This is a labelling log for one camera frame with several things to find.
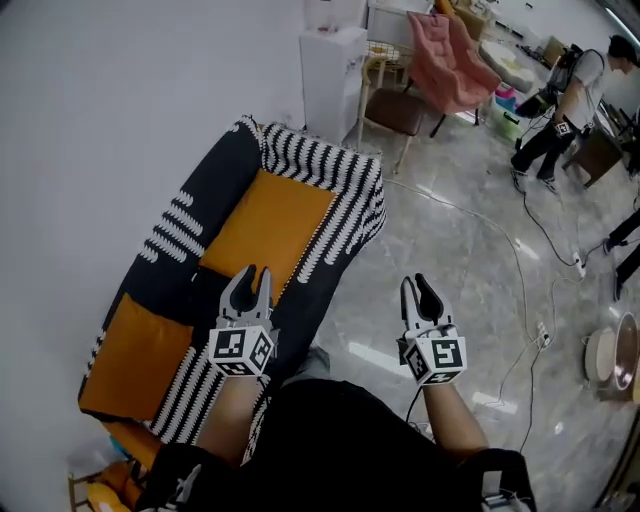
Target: black pants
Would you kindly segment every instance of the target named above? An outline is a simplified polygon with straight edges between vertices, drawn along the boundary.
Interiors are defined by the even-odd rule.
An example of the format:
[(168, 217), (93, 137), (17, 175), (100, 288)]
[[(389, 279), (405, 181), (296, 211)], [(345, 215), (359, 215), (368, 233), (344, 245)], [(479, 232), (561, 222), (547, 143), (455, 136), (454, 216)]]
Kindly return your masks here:
[[(609, 235), (609, 240), (611, 240), (612, 245), (620, 245), (620, 242), (627, 238), (638, 226), (640, 226), (640, 210), (635, 212), (631, 217), (614, 229)], [(633, 274), (639, 266), (640, 245), (636, 247), (629, 256), (627, 256), (627, 259), (618, 265), (618, 268), (616, 269), (618, 280), (621, 283), (624, 283), (631, 277), (631, 274)]]
[(527, 172), (533, 161), (544, 155), (544, 161), (542, 167), (538, 172), (538, 178), (541, 180), (553, 179), (553, 173), (555, 171), (556, 162), (562, 153), (564, 153), (573, 139), (576, 138), (578, 130), (573, 126), (571, 133), (560, 137), (553, 126), (553, 122), (549, 121), (547, 126), (534, 135), (534, 137), (527, 142), (520, 151), (518, 151), (511, 159), (511, 164), (518, 171)]

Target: sneaker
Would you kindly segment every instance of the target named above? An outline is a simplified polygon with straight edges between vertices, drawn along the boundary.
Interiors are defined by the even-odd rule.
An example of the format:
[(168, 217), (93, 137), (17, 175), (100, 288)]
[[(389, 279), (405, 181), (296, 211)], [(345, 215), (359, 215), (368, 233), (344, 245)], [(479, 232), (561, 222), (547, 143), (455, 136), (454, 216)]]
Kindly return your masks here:
[(602, 250), (605, 254), (609, 254), (614, 247), (615, 245), (610, 238), (605, 238), (604, 242), (602, 242)]
[(520, 177), (526, 176), (526, 172), (518, 171), (517, 169), (511, 168), (511, 179), (513, 180), (513, 186), (516, 187), (516, 190), (520, 192), (522, 195), (525, 195), (524, 189), (520, 186)]
[(555, 178), (543, 180), (542, 178), (538, 178), (542, 183), (546, 185), (546, 187), (555, 195), (558, 195), (558, 189), (556, 188), (556, 180)]
[(618, 279), (618, 273), (616, 272), (613, 277), (613, 301), (618, 302), (622, 295), (622, 283)]

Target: backpack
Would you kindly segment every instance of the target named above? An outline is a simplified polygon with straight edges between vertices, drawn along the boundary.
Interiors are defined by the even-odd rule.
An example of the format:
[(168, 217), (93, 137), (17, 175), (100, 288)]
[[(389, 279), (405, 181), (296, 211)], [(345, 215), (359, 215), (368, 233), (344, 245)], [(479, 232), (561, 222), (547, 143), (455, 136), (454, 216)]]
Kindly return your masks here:
[(553, 66), (551, 75), (547, 81), (547, 89), (554, 90), (556, 94), (558, 92), (565, 92), (569, 86), (569, 82), (573, 78), (573, 72), (575, 71), (578, 62), (580, 62), (580, 59), (589, 52), (593, 52), (600, 57), (600, 60), (602, 61), (602, 71), (600, 72), (600, 75), (602, 75), (605, 68), (604, 58), (602, 55), (595, 50), (582, 51), (577, 46), (573, 45), (558, 59), (556, 65)]
[(558, 105), (558, 94), (562, 94), (567, 90), (569, 82), (573, 78), (580, 59), (589, 52), (594, 52), (602, 61), (602, 71), (604, 73), (605, 63), (602, 55), (596, 50), (582, 51), (576, 45), (572, 45), (558, 59), (555, 66), (551, 69), (547, 84), (540, 89), (535, 95), (524, 101), (517, 109), (516, 115), (527, 119), (535, 119), (546, 114), (550, 108)]

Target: marble floor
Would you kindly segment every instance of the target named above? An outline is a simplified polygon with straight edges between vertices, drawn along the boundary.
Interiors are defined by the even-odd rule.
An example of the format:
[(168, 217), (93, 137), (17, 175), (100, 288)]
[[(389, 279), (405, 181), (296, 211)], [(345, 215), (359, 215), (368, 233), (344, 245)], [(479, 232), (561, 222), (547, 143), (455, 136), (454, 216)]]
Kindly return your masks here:
[[(436, 113), (425, 118), (397, 177), (391, 168), (402, 147), (400, 136), (365, 127), (363, 152), (381, 152), (385, 178), (478, 212), (520, 244), (526, 329), (535, 337), (542, 321), (554, 339), (535, 365), (533, 425), (523, 454), (540, 510), (589, 510), (616, 465), (635, 407), (600, 401), (586, 386), (581, 340), (600, 326), (615, 325), (621, 313), (638, 311), (638, 275), (628, 281), (622, 300), (612, 302), (613, 270), (632, 248), (616, 248), (607, 257), (598, 249), (582, 283), (557, 281), (554, 321), (552, 283), (580, 276), (558, 261), (527, 217), (509, 176), (512, 145), (488, 125), (474, 127), (456, 117), (429, 139), (437, 118)], [(584, 256), (599, 244), (633, 211), (637, 192), (621, 164), (589, 190), (583, 190), (579, 180), (586, 180), (579, 173), (565, 173), (558, 164), (560, 197), (533, 177), (525, 182), (531, 211), (565, 259), (575, 250)], [(484, 405), (497, 400), (509, 367), (530, 343), (509, 243), (477, 217), (400, 186), (385, 182), (385, 196), (386, 226), (344, 273), (318, 333), (317, 342), (331, 355), (332, 374), (367, 388), (406, 415), (416, 388), (396, 362), (394, 340), (403, 332), (399, 286), (404, 276), (422, 272), (447, 294), (466, 336), (469, 369), (457, 380), (458, 390), (493, 446), (519, 450), (529, 425), (535, 345), (506, 380), (504, 405)], [(412, 421), (428, 431), (424, 404), (418, 403)]]

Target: white cabinet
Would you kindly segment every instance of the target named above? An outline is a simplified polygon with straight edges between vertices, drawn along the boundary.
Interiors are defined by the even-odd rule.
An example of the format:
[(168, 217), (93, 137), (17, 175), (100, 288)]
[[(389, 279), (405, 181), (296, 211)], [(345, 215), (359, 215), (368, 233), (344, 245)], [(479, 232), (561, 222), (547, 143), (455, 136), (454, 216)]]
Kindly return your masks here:
[(428, 14), (432, 8), (432, 0), (369, 0), (369, 39), (413, 48), (407, 12)]
[(339, 144), (358, 121), (367, 31), (347, 27), (333, 34), (300, 36), (307, 130)]

